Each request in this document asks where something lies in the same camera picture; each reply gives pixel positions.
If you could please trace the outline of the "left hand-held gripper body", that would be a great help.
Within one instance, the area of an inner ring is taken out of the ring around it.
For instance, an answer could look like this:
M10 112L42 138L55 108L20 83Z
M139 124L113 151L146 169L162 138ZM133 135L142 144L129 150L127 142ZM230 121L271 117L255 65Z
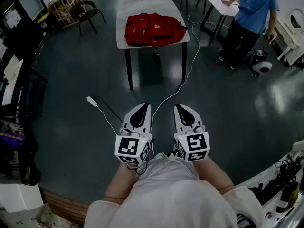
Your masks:
M123 128L115 139L114 154L125 164L144 164L152 148L150 133L134 132Z

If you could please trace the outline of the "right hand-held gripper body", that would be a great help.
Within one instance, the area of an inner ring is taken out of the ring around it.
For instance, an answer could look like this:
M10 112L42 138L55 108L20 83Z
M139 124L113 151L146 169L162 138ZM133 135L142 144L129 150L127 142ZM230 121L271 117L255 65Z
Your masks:
M175 133L176 148L185 162L204 160L210 151L209 133L205 126Z

